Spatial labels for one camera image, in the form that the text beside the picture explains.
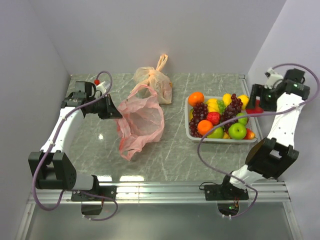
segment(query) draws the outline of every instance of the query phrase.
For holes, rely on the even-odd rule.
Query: gray floor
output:
[[[186,135],[184,104],[193,92],[206,96],[225,93],[243,94],[237,74],[180,73],[168,75],[173,83],[172,104],[162,105],[165,127],[160,142],[148,143],[130,162],[121,158],[119,137],[114,120],[100,120],[87,115],[72,143],[69,158],[75,168],[85,174],[105,176],[104,180],[121,181],[221,181],[223,175],[205,167],[197,155],[197,143]],[[135,86],[133,74],[114,74],[111,97],[116,106],[126,99]],[[76,81],[91,81],[94,74],[73,75],[68,93]],[[203,157],[227,172],[238,169],[254,144],[205,143]]]
[[[111,212],[112,205],[105,206]],[[29,240],[292,240],[283,204],[257,203],[233,220],[222,219],[217,205],[123,204],[113,218],[81,218],[79,204],[52,212],[36,208]]]

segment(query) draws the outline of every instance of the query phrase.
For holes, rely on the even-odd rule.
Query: red object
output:
[[[254,109],[246,109],[247,114],[262,114],[264,110],[259,107],[260,100],[255,100],[255,108]]]
[[[214,126],[220,123],[221,115],[216,111],[209,112],[206,119],[211,122]]]
[[[253,131],[251,131],[249,128],[246,129],[246,135],[243,139],[245,140],[251,140],[255,138],[255,133]]]

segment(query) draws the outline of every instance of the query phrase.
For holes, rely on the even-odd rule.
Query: plastic bag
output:
[[[159,104],[170,104],[172,99],[172,83],[169,77],[160,72],[166,65],[167,60],[168,55],[162,54],[156,69],[151,66],[138,68],[133,76],[136,86],[131,92],[141,85],[148,85],[156,91]],[[147,89],[141,89],[139,94],[143,98],[150,96],[150,92]]]
[[[148,90],[150,96],[138,98],[139,90]],[[136,152],[141,152],[146,143],[159,142],[164,132],[164,112],[158,103],[158,96],[150,86],[140,85],[120,103],[118,111],[123,118],[116,119],[117,133],[121,138],[120,155],[131,160]]]

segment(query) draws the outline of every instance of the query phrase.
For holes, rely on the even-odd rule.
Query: metal frame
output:
[[[246,76],[239,75],[242,81],[243,92],[247,95],[249,90],[246,83]],[[262,132],[257,118],[256,123],[258,136],[262,139]],[[119,204],[214,204],[216,201],[206,201],[205,193],[199,190],[202,182],[120,182],[112,183],[101,181],[102,186],[117,186],[116,201]],[[258,190],[257,202],[274,203],[281,202],[286,213],[288,224],[294,240],[301,240],[302,235],[292,210],[290,196],[285,182],[278,182],[274,179],[257,181],[252,186]],[[58,190],[38,190],[37,195],[43,204],[55,204],[61,191]],[[241,201],[250,203],[255,196],[255,192],[248,190],[249,200]],[[60,204],[100,204],[100,202],[73,202],[71,201],[72,192],[63,194]],[[232,201],[219,201],[219,203],[230,203]],[[104,202],[104,204],[114,204],[113,202]],[[32,194],[30,194],[21,224],[16,236],[16,240],[24,240],[27,236],[29,225],[33,217],[36,203]]]

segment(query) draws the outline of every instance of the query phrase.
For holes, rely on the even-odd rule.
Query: green marble tabletop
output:
[[[93,82],[95,74],[72,75],[67,94],[76,81]],[[125,100],[135,86],[133,74],[113,74],[111,98],[116,106]],[[206,96],[224,93],[243,94],[242,80],[237,74],[168,74],[173,83],[172,104],[161,105],[165,126],[160,142],[148,143],[131,161],[119,154],[119,137],[113,119],[101,120],[87,114],[78,129],[69,151],[69,158],[77,171],[103,176],[105,181],[164,182],[164,181],[221,181],[223,175],[204,166],[197,155],[197,143],[187,138],[185,130],[185,99],[193,92]],[[106,74],[100,80],[107,81]],[[254,143],[204,143],[202,156],[212,166],[227,172],[244,164]]]

